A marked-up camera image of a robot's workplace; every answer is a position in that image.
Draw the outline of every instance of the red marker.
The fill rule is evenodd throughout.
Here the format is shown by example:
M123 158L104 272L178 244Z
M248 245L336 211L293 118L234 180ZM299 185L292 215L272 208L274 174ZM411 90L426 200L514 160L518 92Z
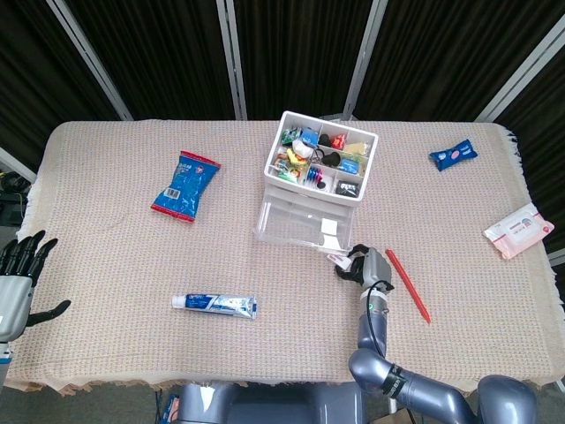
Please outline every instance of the red marker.
M412 281L410 281L408 274L406 274L406 271L404 270L402 264L400 263L400 261L396 257L395 253L392 250L387 249L387 250L385 250L385 254L387 254L388 258L390 259L392 264L395 266L396 272L398 273L398 275L404 281L404 284L406 285L408 292L412 296L414 303L416 303L416 306L418 307L418 310L420 311L420 313L422 314L424 319L427 321L428 324L432 323L432 317L427 312L427 309L424 306L422 299L419 297L418 292L416 291L416 288L412 284Z

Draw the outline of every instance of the wet wipes package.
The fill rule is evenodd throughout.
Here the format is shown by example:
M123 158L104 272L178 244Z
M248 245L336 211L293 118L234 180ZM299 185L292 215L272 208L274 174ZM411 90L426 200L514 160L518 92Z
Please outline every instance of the wet wipes package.
M448 148L447 150L442 150L441 152L432 152L430 157L433 159L438 167L438 170L445 170L451 165L460 163L465 159L472 159L477 157L477 152L473 150L473 146L469 140L464 140L460 142L454 148Z
M535 245L554 229L541 217L533 203L528 203L485 230L485 236L501 251L504 259L511 259Z
M183 221L192 222L200 196L221 168L219 163L191 152L180 152L173 180L151 205L151 209Z

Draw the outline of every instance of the woven tablecloth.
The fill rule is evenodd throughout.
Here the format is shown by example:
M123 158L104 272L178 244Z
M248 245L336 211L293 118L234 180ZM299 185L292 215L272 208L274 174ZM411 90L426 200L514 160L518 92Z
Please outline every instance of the woven tablecloth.
M70 299L12 344L7 385L347 382L360 288L314 249L256 241L277 122L72 122L51 135L19 238L59 238L33 311ZM348 122L379 134L352 244L392 248L388 358L473 390L488 374L565 373L565 326L541 244L504 261L482 231L530 201L508 131L491 124ZM428 154L469 138L478 157L438 172ZM181 149L222 164L194 223L149 208ZM172 309L187 292L256 294L256 321Z

